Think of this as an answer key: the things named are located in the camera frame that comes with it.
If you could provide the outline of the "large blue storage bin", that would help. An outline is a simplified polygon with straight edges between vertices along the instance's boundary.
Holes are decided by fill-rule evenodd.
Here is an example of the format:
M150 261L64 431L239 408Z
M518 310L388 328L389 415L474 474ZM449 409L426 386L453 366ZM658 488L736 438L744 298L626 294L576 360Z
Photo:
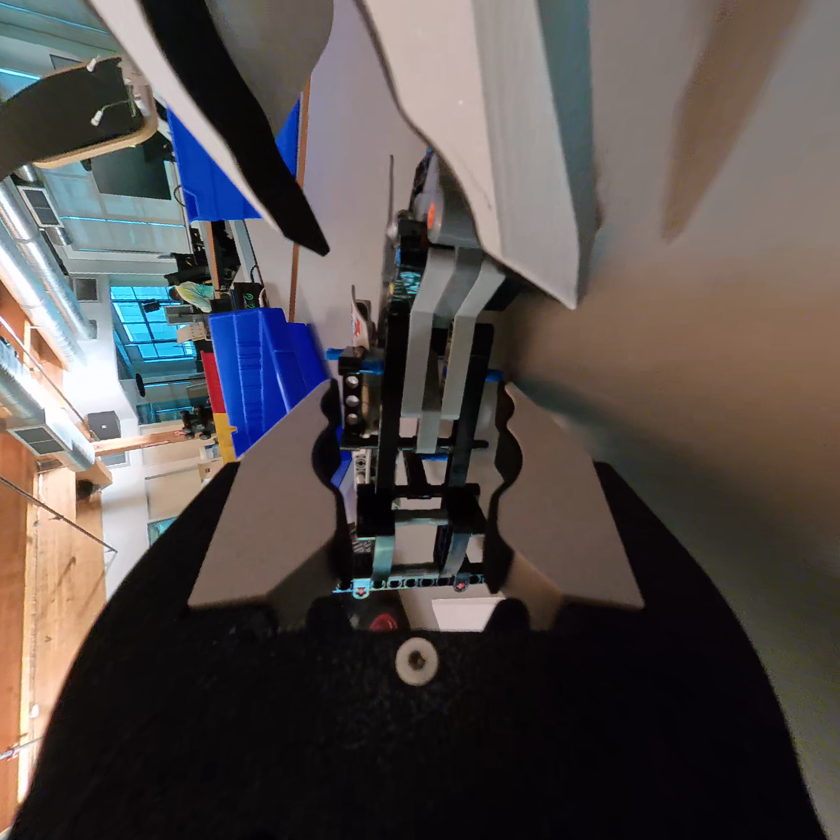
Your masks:
M240 458L329 376L309 326L280 308L217 313L208 325Z

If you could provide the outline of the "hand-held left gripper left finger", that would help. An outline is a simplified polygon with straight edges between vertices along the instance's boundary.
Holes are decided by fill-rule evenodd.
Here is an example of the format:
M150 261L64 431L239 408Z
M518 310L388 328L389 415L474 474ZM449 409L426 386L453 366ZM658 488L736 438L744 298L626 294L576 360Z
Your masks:
M339 385L324 381L241 457L190 608L267 606L279 624L301 624L350 582L350 528L332 483L340 419Z

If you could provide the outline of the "small blue storage bin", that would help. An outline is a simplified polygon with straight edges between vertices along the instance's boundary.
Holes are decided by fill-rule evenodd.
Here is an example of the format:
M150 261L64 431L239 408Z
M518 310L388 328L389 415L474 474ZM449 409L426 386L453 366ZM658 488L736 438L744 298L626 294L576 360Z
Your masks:
M263 217L288 238L324 253L320 224L298 183L300 107L274 134L245 85L240 98L208 91L167 100L167 118L190 221Z

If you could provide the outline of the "black curved plywood board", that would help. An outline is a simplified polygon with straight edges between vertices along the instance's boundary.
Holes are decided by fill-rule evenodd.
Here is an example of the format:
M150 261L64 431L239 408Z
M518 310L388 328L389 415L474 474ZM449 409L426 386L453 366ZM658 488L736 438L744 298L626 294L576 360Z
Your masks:
M151 84L129 57L55 70L2 102L1 178L141 144L158 125Z

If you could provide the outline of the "grey red toy truck model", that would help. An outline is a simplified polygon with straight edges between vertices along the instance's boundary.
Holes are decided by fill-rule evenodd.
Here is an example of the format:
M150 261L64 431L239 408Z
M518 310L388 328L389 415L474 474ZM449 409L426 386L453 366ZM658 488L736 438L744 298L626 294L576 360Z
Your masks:
M486 390L503 374L481 316L518 293L483 252L439 153L427 148L418 163L407 208L388 210L380 306L352 288L352 343L327 352L353 466L353 571L337 594L359 604L352 624L374 631L407 626L402 592L463 595L485 582L476 547L487 515L469 469L490 450Z

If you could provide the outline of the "red bin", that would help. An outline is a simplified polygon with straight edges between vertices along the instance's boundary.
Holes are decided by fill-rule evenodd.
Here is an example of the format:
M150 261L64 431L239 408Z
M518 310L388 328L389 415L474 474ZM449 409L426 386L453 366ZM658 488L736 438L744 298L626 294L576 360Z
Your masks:
M227 409L225 406L224 394L218 373L215 353L202 350L200 358L203 363L206 388L213 414L226 415Z

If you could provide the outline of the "black monitor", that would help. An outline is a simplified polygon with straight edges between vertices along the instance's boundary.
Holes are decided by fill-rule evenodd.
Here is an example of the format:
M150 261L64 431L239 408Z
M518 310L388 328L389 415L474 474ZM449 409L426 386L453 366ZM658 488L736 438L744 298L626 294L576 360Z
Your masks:
M172 199L165 161L159 157L148 158L140 146L93 157L90 170L100 194Z

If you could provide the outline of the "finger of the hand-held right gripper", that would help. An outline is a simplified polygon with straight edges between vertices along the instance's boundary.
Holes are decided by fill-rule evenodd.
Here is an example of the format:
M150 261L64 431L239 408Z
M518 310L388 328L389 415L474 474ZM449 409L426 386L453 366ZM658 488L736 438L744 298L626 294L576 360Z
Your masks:
M90 1L92 13L275 230L329 253L276 135L328 44L331 1Z
M362 1L395 104L455 178L485 253L568 309L596 234L586 1Z

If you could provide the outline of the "silver ventilation duct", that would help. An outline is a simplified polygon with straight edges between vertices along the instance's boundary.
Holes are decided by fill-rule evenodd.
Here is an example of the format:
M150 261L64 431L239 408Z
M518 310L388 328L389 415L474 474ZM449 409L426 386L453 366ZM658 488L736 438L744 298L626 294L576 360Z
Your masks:
M10 177L1 184L1 217L2 286L61 366L82 371L88 359L80 341L92 337L91 323ZM2 431L32 455L55 459L78 474L95 466L94 447L59 387L46 388L5 344L1 397Z

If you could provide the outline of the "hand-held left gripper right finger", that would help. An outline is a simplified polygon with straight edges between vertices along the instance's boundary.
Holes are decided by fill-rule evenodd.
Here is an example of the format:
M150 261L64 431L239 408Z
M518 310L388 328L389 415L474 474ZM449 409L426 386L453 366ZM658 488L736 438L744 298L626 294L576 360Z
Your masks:
M519 603L531 629L566 606L638 612L644 598L592 458L515 385L497 400L500 477L486 515L485 580Z

